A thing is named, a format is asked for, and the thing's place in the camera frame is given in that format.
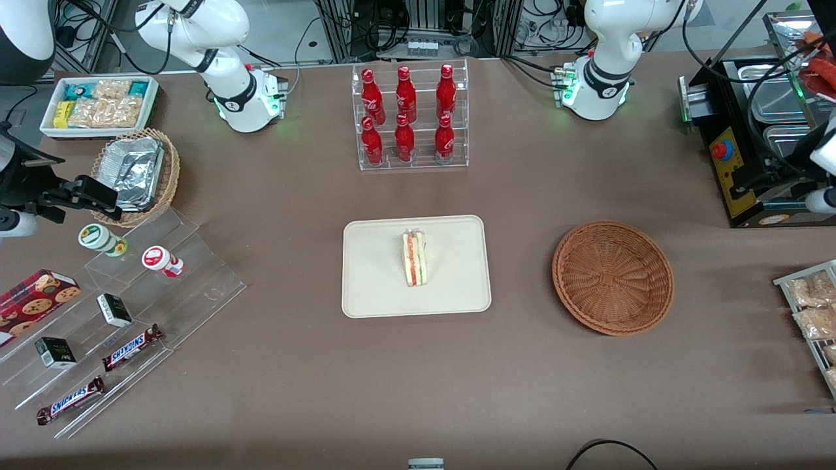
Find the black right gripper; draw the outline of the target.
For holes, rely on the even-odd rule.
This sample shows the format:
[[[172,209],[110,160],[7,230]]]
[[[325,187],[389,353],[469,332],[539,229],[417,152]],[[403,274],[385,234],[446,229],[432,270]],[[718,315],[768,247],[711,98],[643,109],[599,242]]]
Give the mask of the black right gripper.
[[[119,222],[122,209],[116,205],[117,192],[89,175],[72,181],[58,178],[53,166],[65,159],[52,157],[29,147],[3,147],[2,194],[4,208],[23,210],[29,204],[60,206],[72,198],[84,200],[87,209]]]

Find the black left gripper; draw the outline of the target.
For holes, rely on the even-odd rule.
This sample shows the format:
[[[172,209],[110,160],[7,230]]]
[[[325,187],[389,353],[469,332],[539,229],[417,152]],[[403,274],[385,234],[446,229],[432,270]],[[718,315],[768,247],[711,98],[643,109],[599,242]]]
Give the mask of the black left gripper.
[[[807,196],[812,191],[824,189],[825,172],[811,160],[819,143],[819,140],[770,143],[769,149],[782,161],[774,160],[775,169],[756,170],[750,179],[750,187],[732,185],[729,196],[732,200],[748,196],[768,200],[773,196]]]

